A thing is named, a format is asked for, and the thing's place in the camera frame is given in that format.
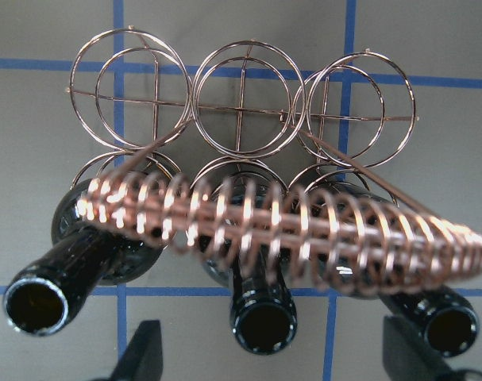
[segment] bottle lip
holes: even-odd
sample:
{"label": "bottle lip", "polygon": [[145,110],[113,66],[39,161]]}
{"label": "bottle lip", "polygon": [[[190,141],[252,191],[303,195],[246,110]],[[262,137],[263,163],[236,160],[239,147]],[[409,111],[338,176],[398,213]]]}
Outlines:
{"label": "bottle lip", "polygon": [[470,320],[469,334],[457,346],[457,348],[447,348],[447,349],[435,348],[435,346],[432,345],[432,347],[437,349],[444,357],[454,357],[454,356],[460,355],[461,353],[466,352],[473,345],[474,341],[476,340],[477,334],[479,332],[479,319],[475,314],[475,312],[473,312],[472,309],[466,306],[454,305],[454,306],[450,306],[448,308],[440,309],[439,311],[437,311],[436,314],[433,315],[432,320],[430,321],[430,324],[426,324],[426,328],[422,332],[422,337],[428,343],[431,344],[430,335],[432,334],[432,330],[434,329],[434,323],[436,324],[437,319],[443,318],[445,315],[450,313],[462,314],[462,316]]}
{"label": "bottle lip", "polygon": [[[254,310],[264,307],[271,307],[282,312],[288,323],[288,334],[286,335],[286,337],[278,343],[274,344],[272,346],[272,349],[269,351],[260,348],[253,348],[252,345],[250,345],[244,338],[241,329],[242,322],[250,313],[252,313]],[[239,312],[236,314],[235,319],[232,321],[232,333],[235,336],[236,340],[239,342],[239,344],[242,346],[242,348],[245,348],[251,353],[257,355],[270,355],[279,352],[281,349],[285,348],[292,342],[295,333],[297,332],[297,318],[295,305],[293,302],[291,302],[288,306],[285,306],[281,303],[279,299],[262,298],[256,301],[247,301],[238,311]]]}
{"label": "bottle lip", "polygon": [[[59,302],[61,303],[60,306],[62,307],[62,313],[59,317],[59,320],[56,321],[56,323],[48,326],[48,327],[43,327],[40,329],[34,329],[34,330],[26,330],[22,326],[20,326],[16,321],[10,316],[10,302],[12,302],[12,297],[13,295],[19,291],[22,287],[27,287],[30,285],[41,285],[46,288],[48,288],[51,292],[55,294],[55,296],[59,299]],[[8,289],[6,290],[4,294],[4,298],[2,300],[2,304],[4,307],[4,312],[7,316],[8,319],[8,324],[13,327],[13,329],[17,332],[22,332],[25,334],[28,334],[30,336],[48,336],[52,335],[55,332],[61,330],[65,325],[67,321],[67,317],[69,315],[69,305],[67,303],[67,298],[64,295],[63,291],[53,282],[51,282],[48,279],[37,277],[37,276],[32,276],[28,278],[22,278],[19,279],[15,282],[13,282]]]}

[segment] gray surface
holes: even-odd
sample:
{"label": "gray surface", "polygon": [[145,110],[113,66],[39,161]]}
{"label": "gray surface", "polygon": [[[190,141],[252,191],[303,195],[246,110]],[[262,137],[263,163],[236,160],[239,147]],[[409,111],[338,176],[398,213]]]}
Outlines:
{"label": "gray surface", "polygon": [[[279,46],[303,70],[323,67],[344,48],[344,2],[144,1],[126,2],[124,11],[125,25],[167,41],[188,65],[199,65],[224,44],[250,38]],[[89,38],[112,28],[112,17],[110,1],[0,1],[0,58],[71,61]],[[111,43],[90,60],[107,58]],[[363,48],[390,56],[408,75],[482,79],[482,2],[359,2],[355,49]],[[80,74],[85,83],[95,79],[94,73]],[[50,247],[55,205],[78,169],[104,152],[72,112],[64,93],[67,77],[66,71],[0,69],[0,286]],[[126,81],[137,83],[129,75]],[[418,86],[415,93],[420,116],[415,134],[377,173],[444,217],[482,233],[482,90]],[[371,97],[367,86],[354,85],[351,114],[377,115]],[[390,105],[400,111],[398,101]],[[127,110],[126,128],[136,123],[137,115]],[[364,131],[356,131],[353,125],[351,149],[364,137]],[[138,131],[129,133],[138,137]],[[395,139],[391,135],[387,144]],[[217,156],[193,128],[165,152],[190,176]],[[268,163],[288,181],[309,160],[292,143]],[[166,251],[130,286],[216,284],[193,256]],[[451,286],[482,288],[482,276]],[[322,379],[327,298],[296,299],[295,342],[270,358],[237,347],[228,332],[227,297],[129,296],[128,338],[139,321],[162,321],[163,380],[245,379],[244,371],[251,379]],[[470,300],[482,324],[482,298]],[[381,303],[339,298],[336,312],[332,379],[387,379],[380,362],[386,314]],[[107,375],[117,357],[116,315],[115,297],[93,297],[62,333],[34,339],[11,331],[0,308],[0,379],[71,381]],[[472,350],[451,364],[482,369],[482,326]]]}

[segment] coiled copper wire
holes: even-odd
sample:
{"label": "coiled copper wire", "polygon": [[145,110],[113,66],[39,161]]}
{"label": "coiled copper wire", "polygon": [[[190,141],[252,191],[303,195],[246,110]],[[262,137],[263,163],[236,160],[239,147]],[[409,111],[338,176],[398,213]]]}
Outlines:
{"label": "coiled copper wire", "polygon": [[[261,245],[269,247],[269,277],[280,249],[287,248],[294,280],[310,264],[317,288],[331,286],[344,294],[411,293],[482,271],[480,234],[390,203],[320,189],[306,194],[301,187],[283,196],[272,184],[257,208],[255,184],[247,183],[243,204],[235,206],[229,203],[229,180],[212,202],[205,181],[190,190],[182,175],[167,184],[158,174],[120,173],[92,180],[79,203],[79,213],[88,221],[150,245],[170,244],[178,231],[187,233],[187,248],[198,248],[199,236],[210,237],[213,248],[230,240],[244,271],[249,271]],[[294,210],[296,201],[299,207]],[[316,210],[316,205],[323,206]],[[325,271],[320,270],[319,257],[326,259]],[[229,265],[233,258],[220,260]],[[340,264],[351,267],[353,277],[339,277]]]}

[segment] bottle opening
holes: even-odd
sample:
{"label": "bottle opening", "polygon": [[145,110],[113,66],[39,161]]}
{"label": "bottle opening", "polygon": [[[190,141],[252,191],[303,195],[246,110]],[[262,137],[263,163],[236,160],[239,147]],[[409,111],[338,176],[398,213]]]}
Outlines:
{"label": "bottle opening", "polygon": [[237,338],[251,352],[271,354],[291,341],[294,327],[281,307],[261,304],[254,306],[239,320]]}
{"label": "bottle opening", "polygon": [[54,333],[64,324],[67,303],[59,289],[46,279],[25,279],[7,291],[6,312],[22,331],[37,336]]}
{"label": "bottle opening", "polygon": [[447,310],[430,324],[426,339],[443,356],[455,356],[466,351],[476,337],[475,319],[462,310]]}

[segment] dark glass bottle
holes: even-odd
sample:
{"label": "dark glass bottle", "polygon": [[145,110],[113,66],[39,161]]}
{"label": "dark glass bottle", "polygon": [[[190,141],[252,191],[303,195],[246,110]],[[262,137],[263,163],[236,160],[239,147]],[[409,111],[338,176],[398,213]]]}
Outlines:
{"label": "dark glass bottle", "polygon": [[[323,182],[318,186],[332,193],[344,192],[356,198],[389,202],[363,187],[341,179]],[[341,276],[351,277],[352,272],[342,271]],[[467,299],[446,286],[416,294],[379,294],[378,297],[392,313],[410,321],[421,338],[444,357],[457,356],[467,351],[478,335],[479,318],[476,311]]]}
{"label": "dark glass bottle", "polygon": [[482,371],[453,370],[402,316],[384,318],[383,364],[394,381],[482,381]]}
{"label": "dark glass bottle", "polygon": [[135,279],[161,254],[162,248],[81,221],[76,203],[88,184],[82,182],[64,195],[52,220],[54,246],[21,270],[6,289],[4,310],[17,330],[34,336],[56,333],[75,318],[98,283]]}
{"label": "dark glass bottle", "polygon": [[[234,205],[243,203],[246,178],[237,179],[231,201]],[[266,187],[257,184],[255,203],[260,206]],[[200,237],[203,251],[210,242],[209,237]],[[230,242],[223,248],[228,251]],[[297,331],[297,311],[288,290],[281,264],[276,269],[276,280],[266,280],[267,247],[261,246],[256,264],[249,274],[243,273],[236,258],[229,269],[222,271],[215,260],[203,264],[207,273],[219,284],[232,291],[230,305],[230,326],[241,347],[257,355],[271,355],[289,345]],[[287,253],[282,252],[284,262]]]}

